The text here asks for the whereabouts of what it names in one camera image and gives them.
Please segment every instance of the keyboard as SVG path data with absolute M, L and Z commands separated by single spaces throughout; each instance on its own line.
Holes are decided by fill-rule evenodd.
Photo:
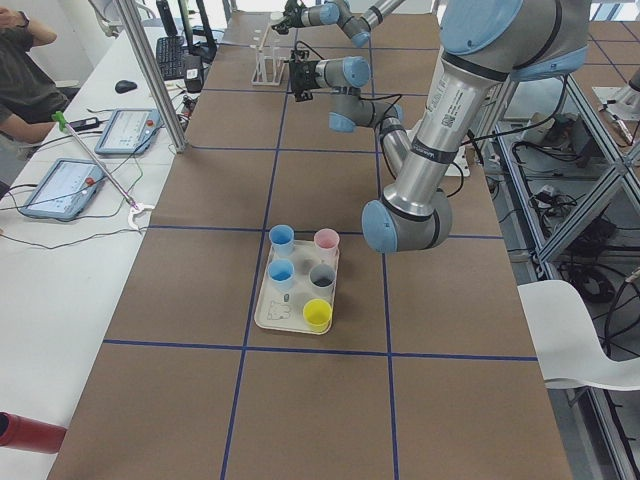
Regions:
M 163 80 L 183 78 L 182 55 L 186 47 L 182 47 L 182 42 L 182 37 L 161 37 L 156 42 L 156 62 Z

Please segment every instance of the computer mouse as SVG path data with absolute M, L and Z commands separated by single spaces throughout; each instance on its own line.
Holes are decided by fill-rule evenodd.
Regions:
M 136 88 L 138 88 L 138 84 L 131 80 L 120 80 L 116 83 L 116 93 L 127 93 L 131 90 L 135 90 Z

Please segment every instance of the white tray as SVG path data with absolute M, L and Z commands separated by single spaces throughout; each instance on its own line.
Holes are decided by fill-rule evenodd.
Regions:
M 293 253 L 288 257 L 280 257 L 274 252 L 273 247 L 271 247 L 269 256 L 267 257 L 267 265 L 269 265 L 272 260 L 278 258 L 288 258 L 291 260 L 294 267 L 293 287 L 287 293 L 279 291 L 269 280 L 267 268 L 265 268 L 258 303 L 256 304 L 256 311 L 253 316 L 256 325 L 269 330 L 285 330 L 288 332 L 310 333 L 312 335 L 323 335 L 327 333 L 331 329 L 333 315 L 326 330 L 314 332 L 307 322 L 305 322 L 302 316 L 302 308 L 309 300 L 322 298 L 329 302 L 333 309 L 336 283 L 334 282 L 333 284 L 331 295 L 318 295 L 309 280 L 309 271 L 320 263 L 326 263 L 335 270 L 337 280 L 339 257 L 340 252 L 336 252 L 332 260 L 322 260 L 316 252 L 314 243 L 305 240 L 295 240 Z

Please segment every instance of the blue tablet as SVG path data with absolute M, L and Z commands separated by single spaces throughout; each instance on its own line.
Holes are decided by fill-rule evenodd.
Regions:
M 132 155 L 144 152 L 162 124 L 155 109 L 114 110 L 95 152 L 99 155 Z
M 59 158 L 18 210 L 27 217 L 73 220 L 96 193 L 103 176 L 91 160 Z

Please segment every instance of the white desk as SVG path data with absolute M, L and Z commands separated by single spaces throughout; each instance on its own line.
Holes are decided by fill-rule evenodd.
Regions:
M 153 28 L 148 34 L 155 47 L 156 38 L 164 31 Z M 116 94 L 114 85 L 122 79 L 135 81 L 138 89 Z M 153 106 L 123 34 L 89 77 L 65 117 L 75 120 L 92 116 L 86 107 L 101 110 Z M 109 113 L 97 116 L 106 119 Z M 61 135 L 52 131 L 47 140 Z M 90 145 L 97 138 L 85 136 Z M 149 150 L 139 157 L 144 176 L 132 192 L 136 200 L 157 202 L 174 157 L 170 143 L 162 129 Z M 14 185 L 39 182 L 59 157 L 87 158 L 74 141 L 56 142 L 29 161 Z M 105 159 L 112 168 L 122 160 Z M 130 160 L 115 177 L 127 188 L 138 174 Z M 24 201 L 27 195 L 18 193 L 16 198 Z M 120 203 L 121 196 L 105 182 L 82 215 L 108 215 Z M 8 196 L 0 202 L 0 208 L 11 205 Z M 58 245 L 128 228 L 128 210 L 125 204 L 114 217 L 69 224 L 0 211 L 0 228 L 13 238 Z M 149 214 L 145 213 L 137 217 L 136 223 L 147 226 L 148 221 Z M 53 251 L 0 238 L 0 411 L 69 425 L 142 238 L 138 233 L 120 233 Z M 0 448 L 0 476 L 43 480 L 54 459 L 55 455 Z

